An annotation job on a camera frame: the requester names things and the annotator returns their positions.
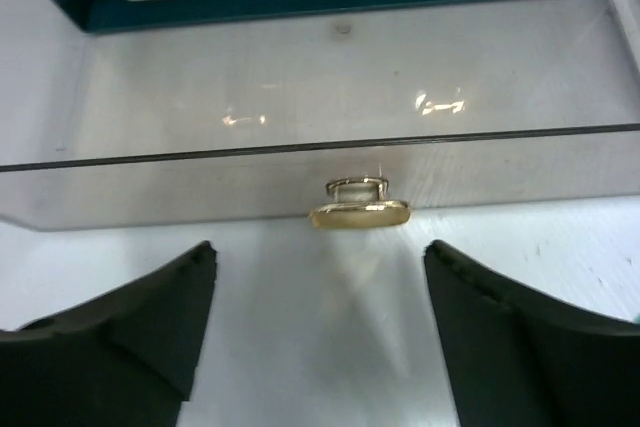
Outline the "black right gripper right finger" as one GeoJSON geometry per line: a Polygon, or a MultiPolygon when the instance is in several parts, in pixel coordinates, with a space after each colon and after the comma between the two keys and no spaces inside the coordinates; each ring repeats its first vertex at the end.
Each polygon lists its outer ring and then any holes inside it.
{"type": "Polygon", "coordinates": [[[638,425],[638,324],[565,303],[440,240],[423,263],[461,425],[638,425]]]}

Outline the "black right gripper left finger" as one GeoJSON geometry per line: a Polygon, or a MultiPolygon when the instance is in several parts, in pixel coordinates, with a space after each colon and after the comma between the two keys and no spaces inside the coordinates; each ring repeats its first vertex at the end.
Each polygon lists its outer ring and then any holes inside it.
{"type": "Polygon", "coordinates": [[[176,425],[216,274],[216,252],[201,242],[144,277],[2,332],[2,425],[176,425]]]}

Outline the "clear smoky drawer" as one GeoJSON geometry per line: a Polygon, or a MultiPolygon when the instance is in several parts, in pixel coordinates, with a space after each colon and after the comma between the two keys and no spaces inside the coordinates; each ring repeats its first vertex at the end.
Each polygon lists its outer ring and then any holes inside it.
{"type": "Polygon", "coordinates": [[[303,216],[635,194],[639,0],[516,0],[1,42],[1,217],[303,216]]]}

